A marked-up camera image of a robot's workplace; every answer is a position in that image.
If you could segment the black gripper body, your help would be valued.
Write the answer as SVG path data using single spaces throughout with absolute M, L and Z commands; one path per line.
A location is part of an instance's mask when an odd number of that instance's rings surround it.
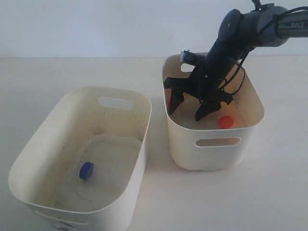
M 228 56 L 229 48 L 224 43 L 215 42 L 203 62 L 194 66 L 188 78 L 167 77 L 164 88 L 181 90 L 198 100 L 230 104 L 233 100 L 231 94 L 218 89 L 233 68 L 233 59 Z

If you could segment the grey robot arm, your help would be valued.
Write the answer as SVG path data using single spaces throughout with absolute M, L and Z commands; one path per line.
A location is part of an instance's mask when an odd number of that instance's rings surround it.
M 193 66 L 188 78 L 167 77 L 163 86 L 171 90 L 167 113 L 174 114 L 184 102 L 184 94 L 199 101 L 195 120 L 200 121 L 221 109 L 221 103 L 230 104 L 237 91 L 225 87 L 242 69 L 249 52 L 259 47 L 279 47 L 290 38 L 308 36 L 308 8 L 286 9 L 273 3 L 254 1 L 255 9 L 241 13 L 229 11 L 223 18 L 216 41 L 206 55 L 182 51 L 180 61 Z M 227 78 L 236 67 L 236 72 Z

